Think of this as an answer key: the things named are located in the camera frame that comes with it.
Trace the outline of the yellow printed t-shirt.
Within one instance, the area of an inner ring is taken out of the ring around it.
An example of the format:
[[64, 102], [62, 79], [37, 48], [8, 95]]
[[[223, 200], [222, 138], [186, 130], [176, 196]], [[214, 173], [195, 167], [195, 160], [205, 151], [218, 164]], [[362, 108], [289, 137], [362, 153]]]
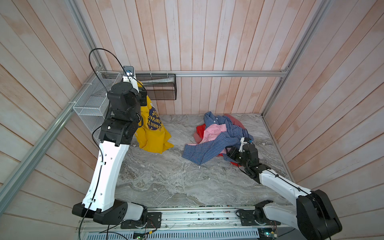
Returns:
[[172, 136], [165, 128], [158, 111], [141, 86], [141, 82], [139, 82], [139, 90], [142, 95], [141, 117], [143, 122], [139, 124], [139, 128], [135, 133], [136, 139], [140, 149], [150, 153], [162, 154], [174, 147], [169, 142]]

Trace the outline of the blue checkered shirt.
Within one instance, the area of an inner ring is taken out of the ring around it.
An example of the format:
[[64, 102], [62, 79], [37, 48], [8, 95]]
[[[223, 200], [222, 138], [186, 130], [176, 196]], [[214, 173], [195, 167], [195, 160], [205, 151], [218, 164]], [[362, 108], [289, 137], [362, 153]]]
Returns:
[[184, 159], [197, 165], [223, 153], [226, 147], [239, 148], [242, 138], [254, 140], [246, 129], [233, 124], [228, 116], [215, 116], [212, 112], [207, 112], [204, 123], [206, 128], [202, 141], [198, 144], [186, 144], [182, 154]]

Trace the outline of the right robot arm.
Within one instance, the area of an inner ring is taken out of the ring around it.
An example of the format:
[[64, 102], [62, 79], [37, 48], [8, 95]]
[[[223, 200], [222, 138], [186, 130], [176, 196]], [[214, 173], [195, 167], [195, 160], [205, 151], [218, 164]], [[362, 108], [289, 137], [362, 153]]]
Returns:
[[262, 164], [253, 143], [246, 141], [239, 148], [228, 147], [226, 154], [244, 174], [290, 203], [285, 206], [264, 200], [253, 211], [239, 209], [236, 215], [243, 226], [281, 223], [299, 230], [307, 240], [329, 240], [342, 231], [342, 223], [325, 192], [301, 187]]

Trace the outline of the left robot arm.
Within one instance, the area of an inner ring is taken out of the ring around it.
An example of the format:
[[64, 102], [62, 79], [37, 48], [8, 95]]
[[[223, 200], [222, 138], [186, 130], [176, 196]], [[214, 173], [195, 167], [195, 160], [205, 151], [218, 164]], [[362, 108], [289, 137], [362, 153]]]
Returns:
[[116, 184], [122, 162], [133, 136], [143, 124], [141, 103], [146, 89], [136, 79], [114, 84], [107, 93], [110, 102], [99, 134], [99, 156], [87, 194], [75, 204], [72, 214], [93, 219], [102, 225], [117, 225], [123, 221], [146, 221], [146, 207], [115, 198]]

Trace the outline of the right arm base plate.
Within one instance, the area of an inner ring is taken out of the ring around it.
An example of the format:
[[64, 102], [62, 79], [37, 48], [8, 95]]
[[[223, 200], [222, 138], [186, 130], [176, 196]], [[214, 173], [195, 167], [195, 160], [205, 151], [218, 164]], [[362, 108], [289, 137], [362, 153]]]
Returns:
[[249, 226], [280, 226], [278, 221], [271, 221], [266, 219], [257, 220], [254, 210], [239, 209], [235, 212], [236, 216], [240, 219], [243, 227]]

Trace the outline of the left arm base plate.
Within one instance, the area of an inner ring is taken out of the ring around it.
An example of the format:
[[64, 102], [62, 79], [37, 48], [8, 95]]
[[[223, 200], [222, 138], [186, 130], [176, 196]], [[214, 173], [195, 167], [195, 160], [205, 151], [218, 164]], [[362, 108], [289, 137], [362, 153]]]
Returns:
[[121, 229], [159, 229], [162, 223], [161, 212], [143, 213], [142, 217], [137, 220], [124, 220], [121, 224]]

